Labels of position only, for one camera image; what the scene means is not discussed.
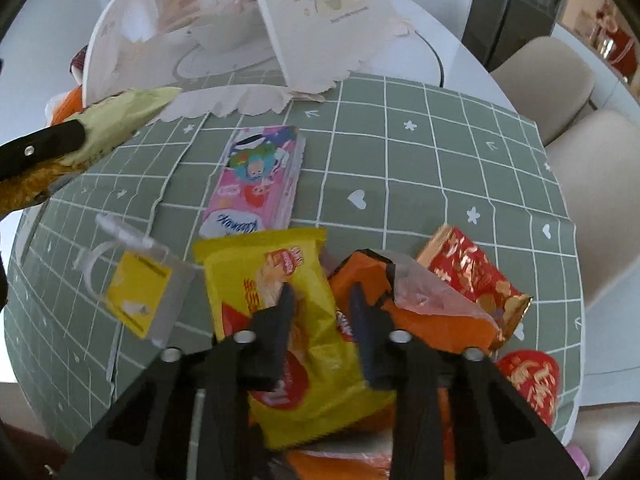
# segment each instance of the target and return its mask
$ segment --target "red candy wrapper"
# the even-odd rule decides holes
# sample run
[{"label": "red candy wrapper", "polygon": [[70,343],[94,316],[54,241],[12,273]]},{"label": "red candy wrapper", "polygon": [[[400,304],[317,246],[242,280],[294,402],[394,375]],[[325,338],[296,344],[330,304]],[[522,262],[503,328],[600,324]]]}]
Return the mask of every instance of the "red candy wrapper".
[{"label": "red candy wrapper", "polygon": [[508,341],[525,315],[531,296],[517,291],[460,229],[444,224],[416,259],[494,318],[500,333],[491,350]]},{"label": "red candy wrapper", "polygon": [[496,366],[551,427],[560,389],[560,367],[556,360],[537,350],[518,350],[505,355]]}]

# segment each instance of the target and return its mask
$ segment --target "screw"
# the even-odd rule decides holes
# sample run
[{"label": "screw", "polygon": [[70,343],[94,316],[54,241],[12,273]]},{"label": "screw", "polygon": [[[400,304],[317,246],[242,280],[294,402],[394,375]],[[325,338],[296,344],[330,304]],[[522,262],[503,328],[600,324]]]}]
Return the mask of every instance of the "screw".
[{"label": "screw", "polygon": [[394,343],[408,343],[411,341],[411,334],[409,334],[406,330],[394,330],[391,334],[389,334],[389,339]]},{"label": "screw", "polygon": [[182,358],[182,350],[179,348],[165,348],[162,350],[160,358],[165,363],[175,363]]},{"label": "screw", "polygon": [[255,332],[251,332],[251,330],[241,330],[234,334],[234,340],[241,345],[253,343],[255,341]]},{"label": "screw", "polygon": [[484,359],[484,352],[479,348],[467,348],[462,354],[466,360],[473,361],[475,363]]}]

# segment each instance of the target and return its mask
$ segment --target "grid pattern tablecloth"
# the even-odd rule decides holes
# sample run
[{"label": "grid pattern tablecloth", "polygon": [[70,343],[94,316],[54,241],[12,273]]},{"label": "grid pattern tablecloth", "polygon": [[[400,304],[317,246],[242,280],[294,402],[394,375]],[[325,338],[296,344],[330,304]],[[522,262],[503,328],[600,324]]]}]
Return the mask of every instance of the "grid pattern tablecloth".
[{"label": "grid pattern tablecloth", "polygon": [[[233,132],[282,123],[300,127],[307,140],[292,227],[326,227],[331,254],[415,255],[448,222],[534,296],[524,340],[512,338],[506,350],[538,348],[559,362],[554,431],[562,437],[581,382],[582,293],[575,229],[535,125],[455,92],[367,75],[338,85],[324,104],[293,102],[282,115],[146,126],[50,200],[24,264],[11,260],[5,330],[15,374],[52,436],[73,448],[158,351],[126,330],[119,339],[116,320],[73,268],[79,251],[108,239],[95,214],[122,215],[192,260]],[[355,190],[364,192],[363,210],[348,200]],[[98,261],[95,288],[106,289],[119,258]],[[170,344],[208,348],[211,323],[198,278]],[[113,380],[106,372],[112,348]]]}]

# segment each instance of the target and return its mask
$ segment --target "pink box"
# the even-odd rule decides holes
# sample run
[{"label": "pink box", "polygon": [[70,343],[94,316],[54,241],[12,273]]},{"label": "pink box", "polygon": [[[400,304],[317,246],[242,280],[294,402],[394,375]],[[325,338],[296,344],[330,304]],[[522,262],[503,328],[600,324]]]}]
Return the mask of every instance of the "pink box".
[{"label": "pink box", "polygon": [[289,226],[305,138],[294,126],[244,128],[204,213],[203,238]]}]

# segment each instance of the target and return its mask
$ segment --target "white star print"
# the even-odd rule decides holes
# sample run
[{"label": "white star print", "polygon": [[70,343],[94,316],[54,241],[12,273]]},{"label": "white star print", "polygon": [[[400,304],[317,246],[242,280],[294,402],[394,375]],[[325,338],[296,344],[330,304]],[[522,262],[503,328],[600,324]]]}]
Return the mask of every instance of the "white star print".
[{"label": "white star print", "polygon": [[470,211],[467,211],[466,215],[469,217],[468,222],[470,224],[478,225],[478,219],[480,218],[480,213],[476,209],[476,206],[473,206]]}]

